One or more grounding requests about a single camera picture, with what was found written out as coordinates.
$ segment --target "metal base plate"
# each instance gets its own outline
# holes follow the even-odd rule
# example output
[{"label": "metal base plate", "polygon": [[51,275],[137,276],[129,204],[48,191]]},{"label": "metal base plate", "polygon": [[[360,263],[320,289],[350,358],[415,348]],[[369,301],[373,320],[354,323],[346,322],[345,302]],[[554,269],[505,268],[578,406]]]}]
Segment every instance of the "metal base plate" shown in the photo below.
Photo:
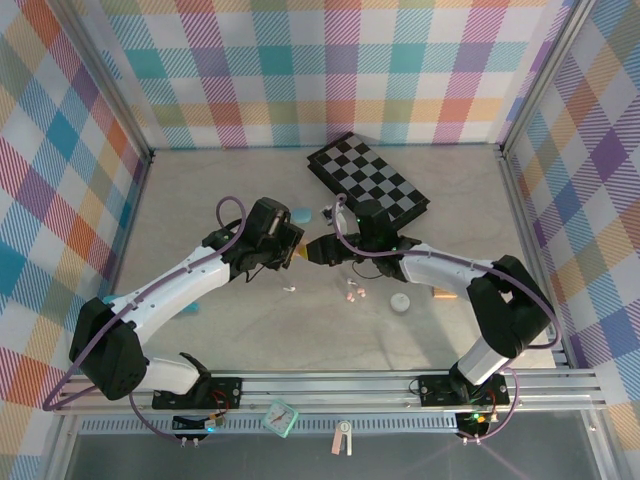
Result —
[{"label": "metal base plate", "polygon": [[154,410],[211,410],[216,411],[226,408],[225,396],[228,400],[228,409],[240,408],[242,396],[242,379],[238,377],[212,377],[209,381],[207,395],[202,401],[195,402],[191,395],[176,395],[171,392],[154,392],[151,408]]},{"label": "metal base plate", "polygon": [[[426,388],[425,394],[422,393],[423,387]],[[418,377],[418,388],[420,405],[423,407],[469,405],[451,390],[448,375],[421,375]],[[483,395],[474,397],[471,404],[480,407],[492,406],[493,398],[490,392],[495,395],[496,405],[509,405],[507,383],[502,375],[493,375],[483,387]]]}]

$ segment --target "plaid fabric backdrop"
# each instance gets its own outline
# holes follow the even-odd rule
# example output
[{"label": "plaid fabric backdrop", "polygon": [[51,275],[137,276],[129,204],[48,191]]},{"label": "plaid fabric backdrop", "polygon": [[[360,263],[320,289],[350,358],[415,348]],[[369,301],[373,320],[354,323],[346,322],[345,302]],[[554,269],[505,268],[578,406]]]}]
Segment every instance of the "plaid fabric backdrop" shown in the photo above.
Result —
[{"label": "plaid fabric backdrop", "polygon": [[159,148],[495,141],[571,3],[75,1]]},{"label": "plaid fabric backdrop", "polygon": [[142,162],[45,1],[0,11],[0,478],[31,479],[40,405],[108,288]]},{"label": "plaid fabric backdrop", "polygon": [[640,478],[640,1],[600,0],[514,160],[581,366]]}]

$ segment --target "table surface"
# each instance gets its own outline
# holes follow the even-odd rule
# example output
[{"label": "table surface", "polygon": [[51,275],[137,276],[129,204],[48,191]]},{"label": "table surface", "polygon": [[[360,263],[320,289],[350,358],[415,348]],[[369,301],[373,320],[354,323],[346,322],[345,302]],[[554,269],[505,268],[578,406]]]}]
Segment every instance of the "table surface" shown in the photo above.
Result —
[{"label": "table surface", "polygon": [[[218,228],[215,206],[226,195],[239,197],[248,209],[263,196],[291,209],[310,207],[305,238],[330,233],[319,211],[333,195],[306,168],[315,150],[158,152],[116,292],[128,293],[184,260]],[[522,258],[491,147],[374,150],[431,200],[402,234],[472,258]],[[222,215],[225,221],[237,218],[237,207],[225,206]],[[377,273],[368,261],[358,267],[363,275]],[[345,300],[348,277],[366,289],[366,298]],[[283,290],[289,285],[295,292]],[[411,300],[404,315],[389,306],[398,292]],[[289,270],[265,269],[250,284],[240,277],[198,303],[198,313],[177,315],[151,338],[144,346],[148,356],[177,360],[186,351],[213,370],[448,369],[479,336],[468,302],[434,299],[424,285],[362,280],[350,263],[329,268],[297,258]],[[515,366],[549,368],[554,362],[549,351],[529,351]]]}]

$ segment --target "light blue object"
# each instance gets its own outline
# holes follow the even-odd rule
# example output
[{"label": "light blue object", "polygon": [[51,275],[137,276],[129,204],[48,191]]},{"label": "light blue object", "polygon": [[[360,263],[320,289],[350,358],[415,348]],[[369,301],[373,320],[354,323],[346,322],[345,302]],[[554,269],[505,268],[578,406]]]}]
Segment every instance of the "light blue object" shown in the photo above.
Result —
[{"label": "light blue object", "polygon": [[310,208],[294,208],[291,212],[291,220],[294,223],[309,223],[311,221],[311,209]]},{"label": "light blue object", "polygon": [[[121,296],[122,295],[107,295],[102,299],[102,301],[104,303],[111,303],[116,298],[120,298]],[[198,302],[193,302],[187,305],[186,307],[184,307],[180,313],[197,313],[199,311],[200,311],[200,305],[198,305]]]}]

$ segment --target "metal frame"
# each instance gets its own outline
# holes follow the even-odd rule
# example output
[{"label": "metal frame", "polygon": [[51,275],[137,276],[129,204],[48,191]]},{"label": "metal frame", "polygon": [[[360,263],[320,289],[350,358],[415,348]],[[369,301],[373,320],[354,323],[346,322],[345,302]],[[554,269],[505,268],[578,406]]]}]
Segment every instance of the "metal frame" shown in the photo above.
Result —
[{"label": "metal frame", "polygon": [[[447,375],[446,370],[398,371],[291,371],[291,372],[211,372],[216,377],[243,379],[242,401],[230,415],[264,413],[278,398],[300,413],[399,413],[469,412],[470,406],[421,407],[409,384],[419,375]],[[592,370],[525,369],[517,371],[520,380],[520,411],[582,410],[604,408],[604,395]],[[65,386],[61,399],[91,386],[84,376],[76,376]],[[507,376],[507,387],[514,393],[514,382]],[[148,414],[166,414],[152,410],[153,394],[135,393],[136,405]],[[107,400],[100,392],[89,393],[60,415],[129,413],[129,399]],[[176,414],[199,415],[210,411],[187,410]]]},{"label": "metal frame", "polygon": [[[451,433],[455,431],[451,415],[472,410],[470,406],[420,406],[419,398],[409,391],[409,384],[419,375],[447,373],[439,370],[212,373],[218,377],[243,378],[240,409],[228,412],[230,428],[217,434],[261,433],[257,419],[266,412],[274,398],[283,400],[300,412],[308,430],[301,429],[304,431],[297,434],[326,433],[338,419],[344,418],[360,421],[361,428],[366,425],[376,433]],[[588,415],[589,425],[596,426],[590,430],[592,444],[598,448],[608,445],[604,436],[606,429],[599,428],[598,423],[601,418],[599,411],[606,407],[604,395],[592,370],[525,369],[517,371],[517,375],[521,388],[518,411],[583,411]],[[90,385],[86,377],[74,376],[65,386],[62,398]],[[507,376],[507,386],[513,395],[515,385],[510,376]],[[153,410],[151,392],[137,393],[134,398],[141,412],[158,428],[170,425],[174,414],[210,413]],[[506,406],[499,407],[501,411],[506,409]],[[317,425],[313,422],[316,419],[319,420]],[[369,420],[378,424],[372,426],[367,423]],[[56,424],[47,442],[52,453],[42,462],[40,478],[64,478],[77,436],[100,433],[97,429],[103,429],[102,434],[151,434],[131,413],[128,398],[111,402],[99,392],[88,394],[57,412]],[[625,478],[617,475],[616,464],[608,453],[610,451],[605,450],[596,455],[603,478]]]},{"label": "metal frame", "polygon": [[[497,152],[500,172],[522,242],[525,260],[542,290],[551,296],[553,288],[548,282],[544,261],[531,230],[531,223],[528,222],[524,199],[517,188],[516,178],[510,163],[510,152],[526,132],[544,93],[553,81],[570,46],[597,1],[577,1],[506,137],[502,150],[504,156],[502,152]],[[98,87],[116,113],[116,117],[143,155],[148,158],[148,162],[145,162],[139,195],[135,200],[132,214],[132,218],[135,218],[136,209],[146,185],[152,150],[73,7],[65,0],[49,0],[49,4],[78,49]],[[133,222],[130,222],[125,233],[123,252],[126,250],[132,225]],[[581,411],[602,477],[608,480],[631,478],[624,455],[617,445],[615,436],[611,435],[610,420],[605,410],[605,398],[595,373],[589,369],[568,369],[569,365],[576,365],[575,356],[569,345],[565,344],[565,349],[554,350],[553,356],[558,366],[557,369],[517,371],[521,383],[521,403],[518,405],[518,411]],[[230,421],[237,420],[238,422],[234,425],[239,426],[240,421],[246,419],[253,422],[251,425],[257,425],[257,416],[266,411],[274,398],[282,399],[295,406],[303,417],[308,418],[315,418],[319,414],[325,419],[345,418],[345,416],[358,419],[371,415],[377,415],[378,418],[380,416],[405,419],[440,418],[440,416],[444,418],[456,412],[470,411],[471,407],[468,406],[459,408],[421,407],[419,398],[408,390],[410,382],[419,375],[446,373],[444,371],[302,371],[215,372],[215,375],[243,378],[241,408],[228,414]],[[65,386],[62,397],[89,385],[90,382],[86,377],[73,377],[71,382]],[[510,393],[513,394],[514,383],[511,377],[507,377],[507,385]],[[152,393],[136,394],[135,401],[144,415],[151,417],[151,421],[154,423],[167,422],[170,415],[174,413],[183,415],[210,413],[176,411],[168,414],[166,411],[152,410],[152,395]],[[111,421],[118,418],[135,418],[131,414],[128,399],[110,402],[99,392],[89,394],[70,406],[63,407],[57,412],[54,425],[47,436],[46,453],[41,462],[38,478],[48,480],[65,477],[77,436],[88,432],[85,420],[96,418],[97,415],[101,418],[111,419]],[[138,428],[140,426],[132,427],[129,433],[150,433]],[[447,428],[443,428],[442,431],[450,432],[450,426],[445,426]],[[123,432],[114,429],[109,433]]]},{"label": "metal frame", "polygon": [[153,149],[149,146],[133,112],[120,93],[115,79],[112,77],[107,65],[98,53],[97,48],[85,30],[82,21],[78,18],[71,2],[65,0],[48,0],[48,4],[64,28],[65,33],[71,39],[71,43],[76,50],[78,50],[80,58],[82,58],[87,70],[96,82],[98,89],[104,95],[111,110],[113,110],[116,118],[129,135],[129,138],[134,142],[138,151],[140,151],[144,157],[152,157]]},{"label": "metal frame", "polygon": [[569,49],[578,36],[580,29],[587,21],[587,18],[589,18],[589,14],[597,3],[598,0],[575,0],[575,5],[569,13],[569,17],[565,22],[564,28],[558,34],[558,37],[551,48],[551,53],[545,61],[544,66],[540,69],[540,73],[535,79],[531,91],[527,95],[522,108],[518,112],[516,120],[513,122],[509,133],[507,133],[503,145],[503,151],[507,158],[509,158],[509,152],[511,152],[513,146],[518,142],[531,124],[533,115],[536,109],[540,106],[542,97],[547,91],[547,88],[551,85],[551,82],[555,79],[555,76],[558,73],[558,70],[560,70],[567,53],[569,53]]}]

